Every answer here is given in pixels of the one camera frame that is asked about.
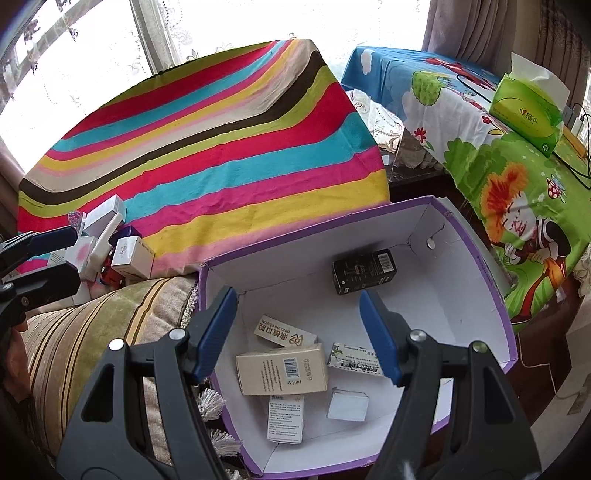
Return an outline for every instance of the cartoon tablecloth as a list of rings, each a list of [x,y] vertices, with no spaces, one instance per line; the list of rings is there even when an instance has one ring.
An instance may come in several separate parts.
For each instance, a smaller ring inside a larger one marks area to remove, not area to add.
[[[556,155],[545,158],[488,114],[487,99],[498,82],[476,65],[434,53],[358,47],[342,85],[400,117],[445,165],[515,281],[505,304],[518,330],[548,302],[589,244],[591,201]],[[587,172],[564,138],[555,153]]]

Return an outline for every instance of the tissue brand logo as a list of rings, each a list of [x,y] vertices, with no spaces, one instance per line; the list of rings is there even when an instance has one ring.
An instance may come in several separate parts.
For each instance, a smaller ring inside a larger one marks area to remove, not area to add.
[[[531,113],[529,113],[525,108],[519,110],[519,113],[523,118],[525,118],[529,123],[532,125],[538,121],[536,117],[534,117]]]

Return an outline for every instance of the orange hair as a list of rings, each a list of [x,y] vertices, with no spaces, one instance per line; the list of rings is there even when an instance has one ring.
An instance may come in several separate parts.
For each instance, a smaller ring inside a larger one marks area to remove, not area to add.
[[[501,175],[491,173],[482,189],[480,208],[486,218],[485,228],[492,242],[501,241],[503,217],[517,194],[527,186],[527,168],[510,162]]]

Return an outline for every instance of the green tissue pack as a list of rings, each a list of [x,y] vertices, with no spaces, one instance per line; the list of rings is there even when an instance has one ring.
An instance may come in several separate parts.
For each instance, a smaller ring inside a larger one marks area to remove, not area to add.
[[[550,157],[562,136],[570,91],[549,70],[515,53],[511,60],[511,74],[499,83],[489,113]]]

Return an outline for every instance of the blue stripe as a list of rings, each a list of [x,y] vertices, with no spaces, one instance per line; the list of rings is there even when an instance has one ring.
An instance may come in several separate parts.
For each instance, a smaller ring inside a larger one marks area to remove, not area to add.
[[[170,103],[166,103],[165,105],[161,105],[147,112],[119,120],[118,122],[113,122],[108,125],[103,125],[102,127],[96,127],[92,130],[81,132],[71,138],[63,138],[53,146],[52,150],[59,152],[69,152],[80,147],[92,145],[118,135],[131,132],[166,118],[169,115],[180,112],[182,109],[187,108],[188,106],[195,105],[196,103],[210,98],[211,96],[247,79],[257,70],[261,69],[266,63],[268,63],[273,55],[275,55],[284,44],[285,41],[277,43],[277,45],[275,45],[269,52],[267,52],[254,63],[251,63],[248,67],[244,67],[242,70],[238,70],[235,73],[210,83],[209,85],[195,90],[194,92],[191,92]]]
[[[312,168],[349,161],[355,153],[375,146],[375,141],[357,112],[350,113],[341,127],[323,141],[310,145],[255,155],[160,184],[149,192],[125,201],[126,221],[152,215],[168,205],[182,205],[209,193],[239,187]]]

